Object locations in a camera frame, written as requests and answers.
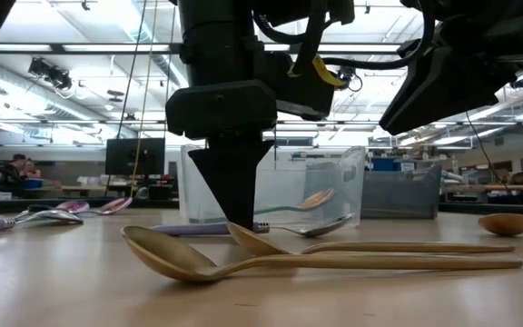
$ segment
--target table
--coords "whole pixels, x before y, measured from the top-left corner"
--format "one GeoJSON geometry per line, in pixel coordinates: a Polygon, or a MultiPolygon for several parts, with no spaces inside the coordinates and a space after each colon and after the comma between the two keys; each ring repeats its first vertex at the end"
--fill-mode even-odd
{"type": "MultiPolygon", "coordinates": [[[[523,327],[523,269],[478,272],[246,271],[186,286],[144,267],[119,230],[179,223],[175,210],[135,210],[83,226],[32,225],[0,233],[0,326],[523,327]]],[[[518,247],[480,230],[477,216],[363,221],[322,240],[267,237],[292,251],[320,241],[452,241],[518,247]]],[[[248,255],[229,237],[188,238],[217,263],[248,255]]]]}

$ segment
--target black cable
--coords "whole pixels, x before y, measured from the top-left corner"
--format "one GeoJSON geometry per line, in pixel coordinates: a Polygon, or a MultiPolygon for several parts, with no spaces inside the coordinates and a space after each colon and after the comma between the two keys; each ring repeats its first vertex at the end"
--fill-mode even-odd
{"type": "Polygon", "coordinates": [[[513,194],[512,191],[508,188],[508,185],[506,184],[506,182],[504,182],[504,180],[499,178],[499,175],[496,173],[496,169],[494,168],[494,165],[491,163],[491,160],[489,160],[489,156],[488,156],[488,153],[486,152],[486,149],[483,147],[483,142],[481,142],[481,137],[479,137],[479,134],[478,134],[478,131],[476,130],[476,127],[471,122],[471,119],[469,119],[468,112],[465,112],[465,115],[466,115],[466,117],[468,117],[468,123],[469,123],[469,126],[471,126],[471,129],[473,130],[473,134],[475,134],[476,137],[478,138],[479,147],[481,148],[481,152],[483,153],[484,157],[488,161],[489,170],[491,171],[491,173],[494,174],[494,176],[498,180],[498,183],[501,183],[504,186],[504,188],[506,189],[506,191],[510,195],[512,195],[516,199],[516,201],[519,202],[519,204],[523,204],[522,201],[518,198],[518,196],[513,194]]]}
{"type": "Polygon", "coordinates": [[[422,57],[433,43],[435,34],[435,3],[434,0],[419,0],[419,8],[423,13],[423,36],[419,40],[417,48],[406,57],[391,62],[365,62],[343,58],[323,58],[325,64],[371,69],[389,70],[404,67],[422,57]]]}
{"type": "Polygon", "coordinates": [[[311,11],[306,25],[306,33],[300,51],[291,72],[301,75],[312,65],[322,39],[324,20],[326,19],[326,0],[312,0],[311,11]]]}
{"type": "MultiPolygon", "coordinates": [[[[268,36],[273,42],[284,45],[297,45],[304,42],[304,37],[306,36],[306,33],[298,35],[289,35],[287,33],[277,31],[273,29],[273,27],[271,27],[270,23],[268,22],[268,19],[264,15],[253,15],[253,21],[260,28],[260,31],[264,33],[266,36],[268,36]]],[[[327,29],[334,23],[336,22],[333,20],[329,20],[328,22],[324,23],[322,31],[327,29]]]]}
{"type": "MultiPolygon", "coordinates": [[[[131,63],[131,72],[128,77],[128,84],[126,85],[126,94],[124,95],[124,102],[123,102],[123,111],[120,116],[120,123],[118,124],[118,132],[116,133],[116,140],[120,138],[120,133],[123,130],[123,122],[124,122],[124,114],[126,113],[126,104],[128,103],[128,94],[131,90],[131,83],[133,81],[133,74],[134,74],[134,66],[136,65],[136,57],[138,55],[138,46],[141,43],[141,34],[143,32],[143,25],[144,25],[144,14],[146,14],[146,3],[147,1],[144,0],[143,4],[143,13],[141,14],[141,23],[138,27],[138,36],[136,37],[136,44],[134,46],[134,54],[133,54],[133,62],[131,63]]],[[[108,189],[110,187],[110,180],[112,179],[112,175],[108,175],[108,181],[106,182],[106,187],[104,188],[104,197],[108,194],[108,189]]]]}

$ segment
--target cord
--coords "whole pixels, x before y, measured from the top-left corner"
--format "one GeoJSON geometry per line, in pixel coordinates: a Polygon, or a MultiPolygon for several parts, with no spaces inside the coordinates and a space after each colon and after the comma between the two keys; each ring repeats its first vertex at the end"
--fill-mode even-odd
{"type": "MultiPolygon", "coordinates": [[[[154,31],[156,29],[156,21],[157,21],[157,10],[158,8],[158,1],[154,2],[154,16],[153,16],[153,32],[152,32],[152,38],[151,38],[151,48],[149,49],[149,58],[153,54],[153,46],[154,46],[154,31]]],[[[174,26],[174,19],[175,19],[175,11],[177,7],[173,7],[173,26],[174,26]]],[[[141,155],[141,134],[143,132],[143,124],[144,124],[144,110],[146,109],[146,95],[149,93],[149,79],[151,77],[151,67],[152,67],[152,60],[149,60],[148,67],[146,69],[146,83],[144,85],[144,97],[143,97],[143,110],[141,113],[141,126],[139,128],[139,137],[138,142],[136,144],[136,156],[134,157],[134,168],[133,168],[133,182],[131,183],[131,196],[134,192],[135,182],[136,182],[136,170],[138,169],[138,159],[141,155]]]]}
{"type": "Polygon", "coordinates": [[[434,0],[419,0],[419,8],[423,13],[423,36],[419,40],[417,48],[404,58],[391,62],[365,62],[344,58],[323,58],[325,64],[335,64],[340,66],[370,69],[370,70],[390,70],[404,67],[422,57],[433,43],[435,34],[435,3],[434,0]]]}
{"type": "MultiPolygon", "coordinates": [[[[141,43],[141,33],[143,32],[144,15],[146,14],[146,2],[147,2],[147,0],[144,0],[143,12],[141,14],[141,22],[138,26],[138,36],[136,37],[136,44],[134,46],[133,62],[131,63],[131,72],[128,77],[128,83],[126,85],[126,94],[124,95],[123,111],[120,116],[120,123],[118,124],[118,132],[116,133],[116,140],[118,140],[120,138],[120,133],[123,130],[124,114],[126,113],[126,104],[128,103],[128,94],[130,93],[131,83],[133,82],[134,66],[136,65],[136,57],[138,56],[138,46],[141,43]]],[[[111,179],[112,179],[112,175],[109,174],[108,181],[106,182],[106,187],[104,188],[104,196],[106,196],[108,194],[108,189],[110,188],[111,179]]]]}
{"type": "MultiPolygon", "coordinates": [[[[306,36],[306,33],[302,33],[299,35],[289,35],[287,33],[277,31],[271,27],[265,15],[254,15],[253,21],[260,28],[260,31],[264,33],[266,36],[268,36],[273,42],[285,45],[297,45],[304,42],[304,37],[306,36]]],[[[328,22],[324,23],[322,30],[327,29],[334,23],[336,22],[333,20],[329,20],[328,22]]]]}
{"type": "Polygon", "coordinates": [[[494,176],[498,180],[498,183],[501,183],[504,186],[504,188],[506,189],[506,191],[508,191],[508,193],[510,195],[514,196],[516,201],[518,201],[520,204],[523,204],[522,201],[519,200],[518,196],[511,192],[511,190],[508,188],[508,185],[504,182],[504,180],[499,178],[498,174],[496,173],[496,170],[494,169],[494,165],[491,163],[491,160],[489,160],[489,156],[488,156],[488,153],[486,152],[486,149],[483,147],[483,142],[481,142],[481,137],[479,137],[479,134],[478,134],[478,131],[476,130],[476,127],[471,122],[471,119],[469,119],[469,113],[465,112],[465,115],[466,115],[466,117],[468,117],[468,123],[469,123],[469,126],[471,126],[471,129],[473,130],[473,134],[476,135],[476,137],[478,138],[479,147],[481,148],[481,152],[483,153],[484,157],[488,161],[489,170],[491,171],[491,173],[494,174],[494,176]]]}
{"type": "Polygon", "coordinates": [[[312,0],[306,33],[301,43],[300,52],[291,72],[301,75],[312,65],[322,39],[324,19],[326,19],[326,0],[312,0]]]}

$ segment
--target yellow cable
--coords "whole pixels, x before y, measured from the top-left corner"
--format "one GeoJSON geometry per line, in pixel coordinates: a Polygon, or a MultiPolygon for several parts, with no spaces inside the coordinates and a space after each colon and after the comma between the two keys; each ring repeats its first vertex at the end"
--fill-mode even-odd
{"type": "MultiPolygon", "coordinates": [[[[156,30],[156,21],[157,21],[157,12],[158,12],[158,1],[154,2],[154,16],[153,16],[153,32],[151,35],[151,48],[149,49],[149,58],[153,54],[153,45],[154,45],[154,32],[156,30]]],[[[143,97],[143,110],[141,111],[141,126],[138,131],[138,143],[136,144],[136,157],[134,158],[134,168],[133,168],[133,180],[131,182],[131,196],[133,196],[134,187],[136,186],[136,170],[138,169],[138,158],[141,154],[141,136],[143,133],[143,123],[144,123],[144,109],[146,108],[146,95],[149,93],[149,80],[151,78],[151,64],[153,60],[149,60],[147,72],[146,72],[146,83],[144,84],[144,97],[143,97]]]]}

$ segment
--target ceiling duct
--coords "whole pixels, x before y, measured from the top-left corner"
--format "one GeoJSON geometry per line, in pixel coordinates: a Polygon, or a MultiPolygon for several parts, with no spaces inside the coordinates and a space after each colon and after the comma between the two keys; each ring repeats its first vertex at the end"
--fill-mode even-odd
{"type": "MultiPolygon", "coordinates": [[[[56,96],[53,91],[47,90],[46,88],[34,84],[32,81],[28,81],[18,74],[12,73],[5,70],[0,66],[0,88],[6,90],[8,94],[17,93],[21,95],[28,95],[31,100],[35,103],[55,109],[56,114],[60,112],[70,114],[77,119],[82,120],[105,120],[106,117],[98,114],[97,112],[83,107],[71,100],[64,99],[60,96],[56,96]]],[[[118,126],[107,125],[107,129],[111,129],[117,132],[118,126]]],[[[135,138],[137,132],[132,131],[129,128],[123,127],[121,131],[121,137],[123,138],[135,138]]]]}
{"type": "MultiPolygon", "coordinates": [[[[114,21],[121,26],[126,35],[130,37],[133,42],[140,40],[140,44],[160,43],[156,35],[148,27],[155,22],[150,22],[150,17],[145,13],[141,33],[139,34],[139,26],[142,17],[142,8],[134,0],[100,0],[100,5],[108,15],[113,15],[114,21]]],[[[187,87],[186,78],[183,73],[171,63],[170,57],[164,54],[151,54],[151,59],[156,64],[164,75],[177,87],[187,87]]]]}

